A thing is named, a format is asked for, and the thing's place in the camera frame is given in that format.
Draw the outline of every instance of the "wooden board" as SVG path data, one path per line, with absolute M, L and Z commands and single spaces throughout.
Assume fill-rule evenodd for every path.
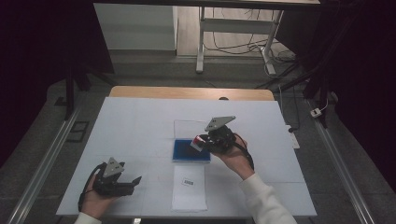
M 111 97 L 162 98 L 162 99 L 202 99 L 274 101 L 274 95 L 268 90 L 210 89 L 180 87 L 137 87 L 116 86 L 109 94 Z

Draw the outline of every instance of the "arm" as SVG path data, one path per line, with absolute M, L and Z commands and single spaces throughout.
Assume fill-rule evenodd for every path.
M 75 224 L 101 224 L 99 218 L 118 197 L 104 197 L 92 189 L 95 175 L 85 193 L 84 203 Z
M 237 144 L 241 146 L 248 145 L 238 135 L 235 137 Z M 231 170 L 243 179 L 240 187 L 246 196 L 247 210 L 253 216 L 256 223 L 296 223 L 291 213 L 280 204 L 275 195 L 274 188 L 265 185 L 260 177 L 255 174 L 248 163 L 248 159 L 240 149 L 233 147 L 226 154 L 214 153 L 214 155 L 224 161 Z

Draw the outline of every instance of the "metal frame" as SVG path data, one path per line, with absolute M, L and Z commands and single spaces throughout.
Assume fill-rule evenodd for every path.
M 314 107 L 311 106 L 311 103 L 313 104 L 313 101 L 306 101 L 306 102 L 309 106 L 309 110 L 314 109 Z M 340 176 L 341 182 L 343 183 L 346 192 L 350 197 L 350 200 L 356 210 L 356 214 L 361 220 L 361 223 L 374 224 L 375 221 L 373 219 L 373 216 L 371 215 L 367 203 L 364 200 L 364 198 L 361 196 L 361 191 L 359 190 L 358 186 L 355 184 L 352 175 L 347 169 L 347 165 L 345 164 L 342 155 L 338 151 L 336 144 L 332 140 L 332 136 L 330 135 L 327 129 L 323 128 L 323 126 L 321 125 L 318 119 L 315 119 L 314 122 L 315 122 L 315 126 L 317 127 L 318 133 L 329 152 L 329 156 L 332 159 L 332 164 L 334 165 L 335 170 Z
M 204 72 L 204 32 L 217 32 L 217 33 L 238 33 L 238 34 L 259 34 L 268 35 L 265 48 L 260 48 L 262 57 L 265 62 L 268 74 L 273 76 L 276 74 L 275 68 L 271 62 L 269 52 L 271 45 L 274 41 L 277 27 L 282 17 L 283 11 L 276 13 L 273 21 L 241 21 L 229 19 L 214 19 L 205 18 L 205 7 L 201 8 L 200 15 L 200 32 L 199 44 L 197 52 L 197 65 L 196 73 L 201 74 Z
M 35 170 L 35 173 L 33 174 L 33 177 L 27 185 L 25 191 L 23 192 L 20 200 L 12 211 L 7 223 L 23 223 L 24 220 L 27 218 L 27 215 L 29 214 L 33 203 L 35 202 L 35 198 L 37 197 L 39 191 L 44 185 L 44 182 L 46 181 L 47 176 L 50 173 L 50 169 L 52 168 L 53 163 L 55 163 L 56 157 L 61 151 L 62 146 L 64 145 L 64 141 L 66 140 L 66 137 L 69 134 L 70 129 L 72 128 L 73 123 L 79 114 L 79 111 L 84 105 L 86 96 L 87 93 L 82 92 L 78 97 L 76 109 L 71 114 L 69 120 L 65 120 L 63 122 L 54 140 L 49 146 L 48 151 L 46 152 L 42 161 Z

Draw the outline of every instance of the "white sleeve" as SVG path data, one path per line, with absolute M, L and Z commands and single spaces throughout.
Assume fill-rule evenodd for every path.
M 265 185 L 254 174 L 240 183 L 246 196 L 247 210 L 257 224 L 296 224 L 291 213 L 280 204 L 273 187 Z
M 87 214 L 80 212 L 75 224 L 102 224 L 102 222 L 94 217 L 90 217 Z

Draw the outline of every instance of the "white wall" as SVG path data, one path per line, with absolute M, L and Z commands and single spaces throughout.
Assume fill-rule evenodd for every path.
M 108 49 L 175 50 L 176 7 L 94 4 Z

